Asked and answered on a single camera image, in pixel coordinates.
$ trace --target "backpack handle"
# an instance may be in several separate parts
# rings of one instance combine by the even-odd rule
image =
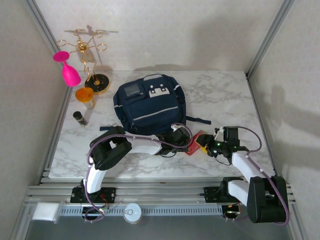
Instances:
[[[162,74],[160,74],[160,73],[155,73],[155,74],[151,74],[151,75],[145,76],[145,77],[143,78],[143,81],[147,81],[147,80],[150,80],[150,79],[157,79],[157,78],[159,78],[159,77],[152,77],[152,76],[156,76],[156,75],[159,75],[160,77],[163,77]]]

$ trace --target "marble tabletop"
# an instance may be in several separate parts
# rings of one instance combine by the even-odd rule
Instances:
[[[93,110],[87,110],[75,98],[78,85],[73,89],[63,127],[59,136],[49,178],[83,178],[88,169],[86,155],[89,143],[103,134],[100,126],[121,126],[114,110],[113,96],[118,87],[126,82],[144,76],[160,73],[174,77],[182,86],[186,98],[187,115],[211,120],[212,125],[187,121],[193,134],[203,130],[213,134],[220,126],[244,126],[256,131],[262,138],[263,147],[253,153],[253,159],[265,170],[273,172],[273,167],[257,113],[250,94],[244,72],[241,71],[110,71],[101,72],[110,79],[110,88],[96,98]],[[88,121],[81,127],[73,118],[80,111]],[[249,149],[259,146],[253,134],[239,129],[241,145]],[[221,162],[228,163],[223,156]],[[107,171],[106,177],[118,178],[182,178],[182,177],[230,177],[242,176],[234,166],[216,162],[198,150],[192,156],[178,152],[172,158],[157,155],[131,153],[115,167]]]

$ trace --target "metal base plate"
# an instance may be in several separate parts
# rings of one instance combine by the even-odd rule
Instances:
[[[102,187],[101,190],[99,191],[99,193],[97,194],[97,197],[94,200],[94,203],[95,204],[104,204],[104,203],[106,203],[104,199],[106,199],[106,201],[109,204],[114,204],[115,198],[116,198],[116,188],[115,187]],[[86,204],[86,203],[88,203],[86,196],[84,195],[84,192],[80,186],[74,187],[72,189],[70,203],[71,204]]]
[[[218,192],[220,187],[209,186],[204,187],[204,200],[206,203],[238,203],[239,200],[233,196],[223,195]]]

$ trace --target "orange cup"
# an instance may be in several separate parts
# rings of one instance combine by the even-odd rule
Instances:
[[[75,92],[75,98],[79,102],[83,103],[87,109],[92,109],[96,104],[94,99],[94,91],[90,87],[83,87],[77,90]]]

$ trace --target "gold metal stand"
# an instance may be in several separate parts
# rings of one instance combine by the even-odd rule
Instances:
[[[109,78],[106,75],[103,74],[96,74],[95,73],[95,67],[97,64],[97,61],[94,58],[94,55],[92,52],[89,51],[90,48],[95,48],[97,51],[105,51],[107,49],[107,45],[104,43],[100,43],[98,45],[94,44],[92,46],[89,46],[89,43],[94,38],[101,38],[104,33],[103,31],[95,31],[90,38],[88,42],[84,42],[80,35],[85,33],[86,31],[84,29],[76,29],[73,32],[73,35],[78,37],[77,45],[73,45],[69,42],[67,42],[64,39],[61,39],[56,42],[58,47],[63,47],[65,45],[71,45],[75,48],[74,51],[69,52],[69,54],[72,53],[82,53],[80,62],[84,64],[84,72],[87,73],[87,79],[84,83],[85,87],[89,87],[93,89],[94,94],[101,94],[104,93],[110,86]],[[90,68],[87,66],[87,63],[93,63],[92,73],[90,73]]]

